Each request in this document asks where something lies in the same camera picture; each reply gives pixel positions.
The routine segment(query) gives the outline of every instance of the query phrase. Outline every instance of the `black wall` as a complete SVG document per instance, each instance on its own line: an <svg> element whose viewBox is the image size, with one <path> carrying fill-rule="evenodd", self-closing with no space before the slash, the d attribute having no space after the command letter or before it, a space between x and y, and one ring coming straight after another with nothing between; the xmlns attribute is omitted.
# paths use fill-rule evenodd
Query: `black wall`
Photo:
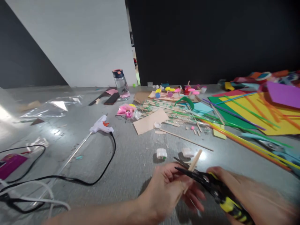
<svg viewBox="0 0 300 225"><path fill-rule="evenodd" d="M128 0L141 84L300 69L297 2Z"/></svg>
<svg viewBox="0 0 300 225"><path fill-rule="evenodd" d="M7 3L0 0L0 87L50 85L67 83Z"/></svg>

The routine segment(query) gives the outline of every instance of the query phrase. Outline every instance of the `yellow foam sheet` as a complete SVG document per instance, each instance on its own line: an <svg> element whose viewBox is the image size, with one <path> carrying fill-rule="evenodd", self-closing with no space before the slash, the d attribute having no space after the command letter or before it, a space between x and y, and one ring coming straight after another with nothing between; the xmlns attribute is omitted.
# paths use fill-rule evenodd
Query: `yellow foam sheet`
<svg viewBox="0 0 300 225"><path fill-rule="evenodd" d="M240 95L230 96L230 98L235 98L238 96L240 96ZM263 133L265 133L266 135L300 134L300 130L298 130L296 127L294 127L293 125L291 125L288 121L286 121L284 119L280 119L280 122L276 123L276 121L274 120L273 116L271 115L269 109L263 104L263 102L261 101L261 99L259 98L259 95L257 93L253 94L253 95L249 95L248 98L251 99L252 102L265 114L265 116L267 117L267 119L269 121L277 124L278 126L280 126L280 128L277 128L275 126L271 127L266 121L257 118L256 116L252 115L247 110L241 108L234 102L226 102L225 104L228 105L230 108L232 108L234 111L236 111L238 114L240 114L245 119L265 128L266 129L265 131L264 130L261 130L261 131ZM225 97L221 97L219 99L221 101L228 100ZM256 114L260 115L259 112L255 108L253 108L251 103L245 97L235 99L235 101L240 103L247 109L251 110L252 112L255 112ZM285 107L278 107L278 106L276 108L279 109L284 115L299 115L300 116L300 110L285 108ZM293 121L295 123L297 123L298 125L300 125L299 119L293 119Z"/></svg>
<svg viewBox="0 0 300 225"><path fill-rule="evenodd" d="M223 124L214 123L214 125L216 125L216 126L222 128L222 129L225 129L225 127L224 127ZM224 135L224 134L218 132L218 131L215 130L215 129L213 129L213 135L216 136L216 137L218 137L218 138L222 138L222 139L224 139L224 140L227 139L226 135Z"/></svg>

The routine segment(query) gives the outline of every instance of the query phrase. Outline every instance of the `black power cord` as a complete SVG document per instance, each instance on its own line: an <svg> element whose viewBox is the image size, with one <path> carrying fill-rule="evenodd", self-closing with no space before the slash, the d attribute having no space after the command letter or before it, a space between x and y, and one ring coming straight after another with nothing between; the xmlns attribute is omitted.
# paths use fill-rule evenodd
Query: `black power cord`
<svg viewBox="0 0 300 225"><path fill-rule="evenodd" d="M104 175L104 173L106 172L108 166L110 165L111 161L113 160L113 157L116 153L116 140L113 136L113 133L112 132L109 132L109 134L112 136L112 139L113 139L113 142L114 142L114 148L113 148L113 152L112 152L112 157L110 158L108 164L106 165L105 169L103 170L102 174L100 175L100 177L95 181L95 182L92 182L92 183L88 183L88 182L85 182L83 180L80 180L78 178L71 178L71 177L64 177L64 176L59 176L59 175L50 175L50 176L46 176L46 177L41 177L41 178L37 178L37 179L34 179L34 180L31 180L31 181L40 181L40 180L44 180L44 179L48 179L48 178L58 178L58 179L61 179L61 180L64 180L64 181L69 181L69 182L73 182L73 183L78 183L78 184L82 184L82 185L85 185L85 186L92 186L94 184L96 184ZM19 147L19 148L12 148L12 149L8 149L8 150L5 150L3 152L7 152L7 151L11 151L11 150L15 150L15 149L21 149L21 148L27 148L27 147L34 147L34 146L42 146L44 147L44 150L43 152L34 160L34 162L30 165L29 169L18 179L14 180L14 181L9 181L7 183L13 183L13 182L16 182L16 181L19 181L20 179L22 179L24 176L26 176L29 171L32 169L33 165L36 163L36 161L41 157L41 155L45 152L46 150L46 147L43 146L43 145L32 145L32 146L26 146L26 147ZM3 189L0 190L0 193L5 191L6 189L8 188L11 188L11 187L15 187L15 186L18 186L22 183L26 183L26 182L29 182L29 181L24 181L24 182L21 182L21 183L15 183L15 184L11 184ZM38 210L40 207L42 207L45 203L41 203L39 205L37 205L36 207L30 209L30 210L22 210L20 207L18 207L15 203L17 202L30 202L30 201L25 201L25 200L22 200L22 199L19 199L19 198L10 198L9 194L4 194L2 196L0 196L0 201L1 202L5 202L7 204L8 207L12 208L12 209L15 209L16 211L22 213L22 214L27 214L27 213L31 213L35 210Z"/></svg>

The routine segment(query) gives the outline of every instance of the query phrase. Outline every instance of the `white cable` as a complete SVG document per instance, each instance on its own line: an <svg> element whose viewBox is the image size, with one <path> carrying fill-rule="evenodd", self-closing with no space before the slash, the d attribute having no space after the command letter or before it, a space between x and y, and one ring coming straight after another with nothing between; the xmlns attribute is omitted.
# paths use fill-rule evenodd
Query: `white cable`
<svg viewBox="0 0 300 225"><path fill-rule="evenodd" d="M0 183L1 183L3 186L5 186L5 187L8 186L8 184L7 184L5 181L1 180L1 179L0 179ZM18 188L18 187L20 187L20 186L23 186L23 185L26 185L26 184L30 184L30 183L36 183L36 184L39 184L39 185L44 186L44 187L47 189L47 191L49 192L50 198L51 198L51 199L40 199L40 198L22 197L19 193L13 191L14 189L16 189L16 188ZM41 181L28 181L28 182L26 182L26 183L22 183L22 184L19 184L19 185L17 185L17 186L8 188L7 190L5 190L5 191L3 191L3 192L0 192L0 196L6 194L6 193L8 193L8 192L12 192L13 194L17 195L17 196L18 196L20 199L22 199L22 200L33 201L33 202L45 202L45 203L51 203L48 218L51 218L51 215L52 215L52 209L53 209L53 204L63 205L63 206L65 206L65 207L67 208L67 210L71 210L71 207L70 207L67 203L62 202L62 201L56 201L56 200L54 200L54 195L53 195L53 192L52 192L51 188L50 188L48 185L46 185L45 183L41 182Z"/></svg>

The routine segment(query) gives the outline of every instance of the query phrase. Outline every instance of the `white wall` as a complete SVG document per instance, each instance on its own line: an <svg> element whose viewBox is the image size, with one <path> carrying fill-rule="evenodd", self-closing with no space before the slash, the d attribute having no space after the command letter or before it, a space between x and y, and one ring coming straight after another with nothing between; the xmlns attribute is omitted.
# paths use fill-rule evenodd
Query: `white wall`
<svg viewBox="0 0 300 225"><path fill-rule="evenodd" d="M124 0L6 2L71 87L137 83Z"/></svg>

